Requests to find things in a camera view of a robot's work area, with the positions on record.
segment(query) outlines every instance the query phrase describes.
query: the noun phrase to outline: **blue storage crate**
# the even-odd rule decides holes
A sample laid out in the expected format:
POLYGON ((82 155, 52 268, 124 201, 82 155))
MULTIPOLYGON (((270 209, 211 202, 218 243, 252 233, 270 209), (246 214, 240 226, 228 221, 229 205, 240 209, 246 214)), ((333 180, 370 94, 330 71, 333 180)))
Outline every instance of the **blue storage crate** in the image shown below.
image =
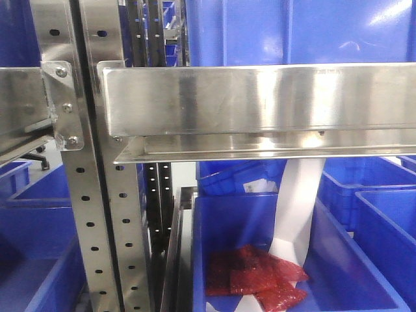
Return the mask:
POLYGON ((31 161, 14 161, 0 168, 0 204, 29 184, 31 161))
POLYGON ((399 156, 398 157, 404 168, 416 172, 416 156, 399 156))
POLYGON ((167 55, 166 56, 166 65, 168 67, 175 67, 177 66, 177 55, 167 55))
POLYGON ((201 195, 244 194, 244 184, 266 179, 279 189, 286 159, 268 161, 198 162, 196 180, 201 195))
POLYGON ((354 194, 363 190, 416 189, 416 174, 381 157, 326 160, 318 198, 347 231, 357 227, 354 194))
POLYGON ((166 56, 174 57, 177 55, 177 44, 166 44, 164 49, 166 56))
POLYGON ((354 239, 416 311, 416 190, 358 192, 354 239))
POLYGON ((71 207, 65 167, 60 165, 9 197, 7 207, 71 207))
POLYGON ((175 3, 173 1, 163 1, 163 27, 168 26, 173 22, 175 16, 175 3))
POLYGON ((85 281, 71 208, 0 209, 0 311, 72 312, 85 281))
MULTIPOLYGON (((245 244, 267 250, 274 232, 276 200, 276 194, 196 199, 193 311, 205 311, 207 301, 219 312, 235 310, 240 296, 205 296, 207 257, 213 251, 245 244)), ((410 311, 319 201, 313 213, 304 268, 310 279, 298 283, 297 287, 307 291, 308 296, 290 311, 410 311)))

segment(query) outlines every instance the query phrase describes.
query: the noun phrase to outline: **white paper strip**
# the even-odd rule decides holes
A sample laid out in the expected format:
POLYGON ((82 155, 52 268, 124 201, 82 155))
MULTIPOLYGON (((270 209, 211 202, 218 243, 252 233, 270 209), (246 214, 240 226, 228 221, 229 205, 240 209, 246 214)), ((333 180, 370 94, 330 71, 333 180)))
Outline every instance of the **white paper strip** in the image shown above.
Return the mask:
MULTIPOLYGON (((269 252, 303 266, 311 236, 313 207, 325 158, 289 159, 281 180, 274 239, 269 252)), ((236 312, 262 312, 254 296, 243 296, 236 312)))

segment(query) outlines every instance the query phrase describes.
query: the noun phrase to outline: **bolt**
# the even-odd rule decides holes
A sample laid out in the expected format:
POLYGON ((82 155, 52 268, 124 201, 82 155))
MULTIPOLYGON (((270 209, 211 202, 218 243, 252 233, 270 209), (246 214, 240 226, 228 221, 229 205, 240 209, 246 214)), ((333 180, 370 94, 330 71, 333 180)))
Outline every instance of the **bolt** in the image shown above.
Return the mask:
POLYGON ((78 136, 70 136, 69 138, 68 138, 68 144, 70 144, 70 145, 76 145, 76 144, 78 144, 78 136))
POLYGON ((61 78, 65 78, 68 74, 68 72, 66 71, 65 68, 63 68, 62 66, 58 66, 57 70, 55 71, 55 73, 61 77, 61 78))
POLYGON ((65 103, 62 105, 62 109, 64 110, 64 112, 69 114, 70 112, 72 112, 73 107, 71 103, 65 103))

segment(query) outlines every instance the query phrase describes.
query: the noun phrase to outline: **perforated metal upright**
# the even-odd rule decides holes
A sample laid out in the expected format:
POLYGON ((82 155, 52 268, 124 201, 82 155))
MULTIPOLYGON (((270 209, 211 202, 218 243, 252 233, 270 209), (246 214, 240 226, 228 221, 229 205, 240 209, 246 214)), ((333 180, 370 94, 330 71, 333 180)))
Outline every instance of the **perforated metal upright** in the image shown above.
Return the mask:
MULTIPOLYGON (((113 164, 126 142, 108 135, 97 75, 98 62, 116 61, 122 67, 131 53, 127 5, 31 0, 31 8, 93 310, 153 311, 137 168, 113 164)), ((143 54, 136 56, 146 63, 143 54)))
POLYGON ((85 47, 79 8, 76 1, 31 0, 31 9, 49 103, 57 116, 66 114, 60 119, 64 123, 55 124, 55 138, 63 150, 92 306, 94 311, 119 312, 122 308, 114 270, 114 239, 109 231, 109 199, 91 120, 94 103, 85 83, 88 72, 83 67, 85 47))
POLYGON ((116 63, 119 67, 131 63, 131 37, 126 35, 129 25, 127 3, 80 0, 79 4, 96 104, 98 141, 110 201, 122 305, 125 312, 153 311, 148 227, 146 212, 140 207, 138 197, 137 168, 135 164, 117 166, 113 163, 127 142, 108 134, 97 69, 98 63, 103 61, 111 61, 111 64, 116 63))

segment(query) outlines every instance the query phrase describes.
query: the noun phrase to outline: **hole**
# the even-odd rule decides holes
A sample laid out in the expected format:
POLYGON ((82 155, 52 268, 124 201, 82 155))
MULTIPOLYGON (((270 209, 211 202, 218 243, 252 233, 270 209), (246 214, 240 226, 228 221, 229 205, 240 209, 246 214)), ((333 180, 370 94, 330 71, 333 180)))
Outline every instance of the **hole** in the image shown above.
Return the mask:
POLYGON ((60 35, 60 31, 59 31, 58 29, 51 29, 51 30, 49 31, 49 34, 50 34, 51 36, 59 36, 59 35, 60 35))
POLYGON ((97 32, 97 35, 99 36, 99 37, 107 37, 107 32, 106 31, 98 31, 97 32))

